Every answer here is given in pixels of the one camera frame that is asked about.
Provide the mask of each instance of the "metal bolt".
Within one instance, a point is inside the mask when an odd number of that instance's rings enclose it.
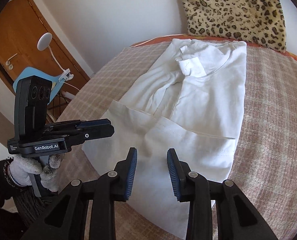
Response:
[[[228,187],[232,187],[234,185],[234,182],[230,179],[227,179],[226,181],[224,181],[224,184]]]
[[[107,174],[109,177],[114,178],[117,176],[117,172],[116,171],[109,171]]]
[[[198,173],[197,172],[195,172],[195,171],[190,171],[189,172],[189,177],[196,178],[197,176],[198,176]]]
[[[71,185],[73,186],[73,187],[76,187],[76,186],[78,186],[78,185],[80,185],[81,184],[81,181],[79,180],[79,179],[74,179],[74,180],[72,180],[72,182],[71,182]]]

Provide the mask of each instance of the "door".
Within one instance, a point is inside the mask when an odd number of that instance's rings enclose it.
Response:
[[[12,80],[15,80],[27,66],[37,68],[52,76],[62,73],[49,49],[44,51],[37,49],[39,38],[44,33],[53,31],[38,17],[31,2],[12,0],[0,13],[0,63]],[[53,38],[50,47],[62,68],[69,68],[74,74],[74,78],[68,83],[81,89],[89,80],[87,74],[74,59],[72,60],[73,57],[66,49],[63,51],[63,44],[58,39],[55,41]],[[7,65],[7,60],[12,56],[14,57]],[[74,95],[78,92],[77,89],[67,84],[63,85],[62,91]]]

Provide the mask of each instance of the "leopard print fabric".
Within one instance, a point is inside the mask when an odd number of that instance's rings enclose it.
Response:
[[[188,33],[248,41],[286,51],[286,31],[279,0],[182,0]]]

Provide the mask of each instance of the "gloved hand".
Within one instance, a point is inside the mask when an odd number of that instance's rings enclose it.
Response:
[[[14,155],[14,160],[9,166],[11,176],[22,186],[32,185],[29,173],[40,174],[43,187],[52,192],[58,191],[58,168],[61,165],[61,155],[50,155],[49,163],[42,168],[41,164],[32,158],[23,158],[20,154]]]

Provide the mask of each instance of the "round lamp head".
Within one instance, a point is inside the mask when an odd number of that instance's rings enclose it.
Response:
[[[52,41],[52,34],[51,33],[45,33],[43,34],[43,36],[39,39],[38,43],[37,43],[37,49],[42,51],[45,50],[50,42]]]

